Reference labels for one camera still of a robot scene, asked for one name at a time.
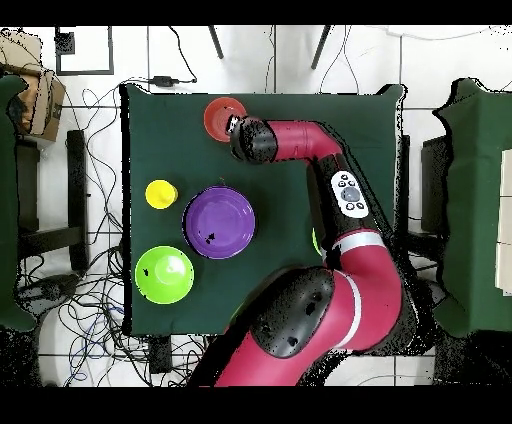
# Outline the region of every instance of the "white floor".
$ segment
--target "white floor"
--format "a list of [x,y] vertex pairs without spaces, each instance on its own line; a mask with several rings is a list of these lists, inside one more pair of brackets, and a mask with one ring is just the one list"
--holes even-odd
[[[266,73],[269,68],[267,92],[273,92],[274,65],[269,60],[273,47],[269,40],[270,26],[218,26],[217,32],[224,52],[219,60],[207,27],[175,27],[181,38],[183,53],[198,83],[164,90],[150,87],[152,92],[210,92],[210,93],[264,93]],[[277,93],[317,93],[325,72],[342,46],[345,26],[331,29],[324,51],[315,71],[310,65],[322,32],[321,25],[278,25],[276,87]],[[43,64],[55,69],[55,44],[53,28],[24,28],[37,34],[43,41]],[[62,28],[74,31],[76,37],[75,56],[63,57],[63,70],[103,69],[106,63],[106,27]],[[483,32],[464,36],[475,31]],[[350,61],[360,94],[374,94],[385,84],[404,84],[407,97],[403,111],[404,133],[411,136],[411,217],[420,217],[420,147],[430,138],[444,135],[444,128],[433,115],[434,108],[442,106],[450,94],[451,83],[460,77],[476,77],[490,89],[501,89],[512,80],[512,35],[506,26],[391,26],[390,35],[385,26],[369,27],[354,25],[346,44],[346,56]],[[191,76],[181,59],[175,35],[167,27],[113,27],[114,75],[60,77],[66,85],[69,98],[62,111],[58,141],[44,150],[40,162],[40,186],[38,212],[41,229],[55,228],[65,224],[66,217],[66,156],[64,140],[70,129],[76,128],[76,118],[83,128],[98,112],[86,131],[87,136],[113,125],[94,136],[91,141],[93,153],[108,163],[115,171],[117,182],[113,187],[110,210],[121,219],[121,132],[119,124],[119,95],[106,96],[100,108],[87,108],[95,97],[103,96],[119,82],[131,77],[148,78],[155,75],[170,75],[182,80]],[[356,92],[356,82],[344,54],[340,54],[322,87],[327,93]],[[110,188],[114,176],[104,166],[98,166],[100,179]],[[98,180],[92,166],[89,174]],[[89,230],[95,232],[103,216],[103,199],[99,189],[89,184]],[[410,227],[419,229],[417,221]],[[104,224],[98,240],[91,246],[91,257],[117,244],[119,234],[108,234]],[[42,276],[69,270],[67,251],[45,255],[46,263]],[[414,258],[415,264],[424,265],[425,260]],[[28,269],[38,263],[30,260]],[[100,260],[91,269],[91,274],[106,272],[106,261]],[[122,290],[117,290],[122,301]],[[61,309],[61,319],[71,329],[79,331],[70,311]],[[78,310],[86,317],[86,310]],[[40,365],[44,380],[62,384],[70,375],[69,352],[76,334],[68,330],[59,320],[57,311],[45,319],[40,337]],[[77,352],[79,341],[74,342],[72,352]],[[176,356],[176,363],[184,361],[187,352]],[[98,380],[110,367],[108,356],[94,357],[82,367],[88,378],[73,381],[72,386],[97,385]],[[329,385],[420,385],[431,384],[434,354],[423,357],[353,357],[344,361],[329,377]],[[142,385],[129,362],[117,363],[109,373],[110,384]],[[162,376],[154,381],[160,384]],[[108,385],[103,380],[101,385]]]

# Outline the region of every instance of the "purple bowl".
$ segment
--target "purple bowl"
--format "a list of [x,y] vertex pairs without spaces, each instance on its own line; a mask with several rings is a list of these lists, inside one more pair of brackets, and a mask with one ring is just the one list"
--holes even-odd
[[189,202],[182,218],[183,235],[198,254],[227,259],[244,250],[254,234],[255,217],[238,191],[213,186]]

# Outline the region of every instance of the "green tablecloth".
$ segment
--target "green tablecloth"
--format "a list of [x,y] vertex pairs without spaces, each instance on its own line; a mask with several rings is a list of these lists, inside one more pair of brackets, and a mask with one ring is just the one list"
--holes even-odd
[[453,145],[442,273],[452,297],[435,309],[435,317],[455,337],[512,331],[512,298],[494,286],[501,152],[512,149],[512,96],[486,92],[472,79],[455,82],[452,92],[438,111]]
[[[190,293],[172,305],[147,301],[135,283],[131,297],[132,334],[222,333],[245,297],[276,269],[320,264],[312,246],[312,222],[305,165],[290,161],[251,166],[230,155],[229,146],[208,136],[203,114],[218,95],[151,95],[135,85],[121,87],[123,161],[131,196],[131,275],[140,256],[158,245],[171,245],[189,255],[195,268]],[[404,91],[389,86],[374,96],[233,94],[248,113],[264,119],[325,122],[350,146],[389,222],[393,221],[397,110]],[[166,210],[145,201],[146,186],[165,179],[179,191]],[[188,201],[211,185],[222,184],[244,193],[257,215],[257,233],[233,258],[214,261],[194,254],[181,233]]]

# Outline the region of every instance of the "green bowl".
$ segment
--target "green bowl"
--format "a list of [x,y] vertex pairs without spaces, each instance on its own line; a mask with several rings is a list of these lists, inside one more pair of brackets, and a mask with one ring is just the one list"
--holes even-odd
[[167,305],[183,299],[192,288],[194,267],[181,250],[158,246],[144,253],[135,266],[135,284],[153,303]]

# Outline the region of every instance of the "black chair leg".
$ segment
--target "black chair leg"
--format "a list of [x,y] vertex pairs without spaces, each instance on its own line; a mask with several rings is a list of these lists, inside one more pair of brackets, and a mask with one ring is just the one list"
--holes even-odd
[[222,53],[222,49],[220,48],[219,37],[217,37],[217,31],[215,31],[215,26],[208,25],[208,29],[210,30],[210,35],[212,36],[213,44],[215,45],[215,50],[217,50],[217,56],[219,59],[224,59],[224,54]]
[[316,48],[315,57],[313,58],[313,63],[311,64],[311,69],[316,69],[316,65],[318,65],[318,59],[320,59],[320,55],[322,54],[322,50],[324,49],[325,40],[327,40],[327,36],[329,35],[329,31],[331,30],[331,25],[324,25],[324,30],[322,31],[322,35],[320,36],[320,41],[318,42],[318,47]]

